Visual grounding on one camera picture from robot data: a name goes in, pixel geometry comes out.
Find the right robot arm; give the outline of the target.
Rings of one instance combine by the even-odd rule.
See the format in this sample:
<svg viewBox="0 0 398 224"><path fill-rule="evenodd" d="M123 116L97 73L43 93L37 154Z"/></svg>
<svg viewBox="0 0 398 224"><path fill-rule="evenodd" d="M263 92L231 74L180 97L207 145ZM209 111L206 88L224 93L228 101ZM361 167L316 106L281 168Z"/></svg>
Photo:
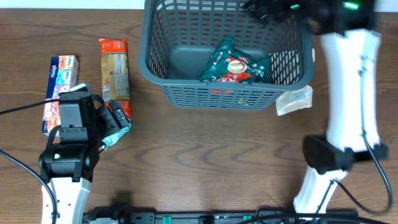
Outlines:
<svg viewBox="0 0 398 224"><path fill-rule="evenodd" d="M325 53L329 120L325 135L307 136L307 171L293 206L308 218L325 213L328 202L353 164L379 164L388 148L377 132L376 64L381 35L374 29L375 0L257 1L244 4L261 21L289 16L307 19Z"/></svg>

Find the green Nescafe bag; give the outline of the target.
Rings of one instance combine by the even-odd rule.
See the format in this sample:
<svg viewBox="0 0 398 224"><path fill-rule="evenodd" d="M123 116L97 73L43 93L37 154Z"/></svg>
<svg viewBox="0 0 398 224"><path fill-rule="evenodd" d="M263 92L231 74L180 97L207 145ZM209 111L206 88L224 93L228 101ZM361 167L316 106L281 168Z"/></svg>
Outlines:
<svg viewBox="0 0 398 224"><path fill-rule="evenodd" d="M211 55L200 81L221 83L264 83L270 74L272 59L256 60L234 47L234 37L224 38Z"/></svg>

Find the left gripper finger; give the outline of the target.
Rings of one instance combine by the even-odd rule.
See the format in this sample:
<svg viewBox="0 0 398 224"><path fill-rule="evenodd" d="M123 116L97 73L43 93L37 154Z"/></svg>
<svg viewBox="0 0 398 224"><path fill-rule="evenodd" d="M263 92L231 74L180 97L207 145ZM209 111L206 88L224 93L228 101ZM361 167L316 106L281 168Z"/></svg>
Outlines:
<svg viewBox="0 0 398 224"><path fill-rule="evenodd" d="M96 109L99 127L105 136L116 134L120 131L119 124L113 112L106 106L100 106Z"/></svg>
<svg viewBox="0 0 398 224"><path fill-rule="evenodd" d="M110 100L107 107L113 112L120 127L126 127L130 123L130 102L126 100Z"/></svg>

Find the teal small sachet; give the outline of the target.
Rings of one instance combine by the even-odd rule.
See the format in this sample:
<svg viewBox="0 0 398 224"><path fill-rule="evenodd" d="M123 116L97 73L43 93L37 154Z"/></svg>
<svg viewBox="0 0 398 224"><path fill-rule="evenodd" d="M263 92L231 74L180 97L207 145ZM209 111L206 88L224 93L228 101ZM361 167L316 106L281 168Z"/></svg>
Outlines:
<svg viewBox="0 0 398 224"><path fill-rule="evenodd" d="M103 145L101 149L106 150L108 147L115 145L126 133L132 128L132 123L129 123L126 127L122 128L118 133L112 134L103 139Z"/></svg>

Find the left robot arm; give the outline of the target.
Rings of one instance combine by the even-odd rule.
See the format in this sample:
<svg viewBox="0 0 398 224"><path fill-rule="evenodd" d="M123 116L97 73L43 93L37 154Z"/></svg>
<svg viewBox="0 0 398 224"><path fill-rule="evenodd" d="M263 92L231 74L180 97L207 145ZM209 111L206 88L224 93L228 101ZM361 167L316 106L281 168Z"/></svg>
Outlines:
<svg viewBox="0 0 398 224"><path fill-rule="evenodd" d="M89 90L60 94L60 125L39 157L44 180L42 223L81 223L94 168L113 136L131 124L117 100L104 102Z"/></svg>

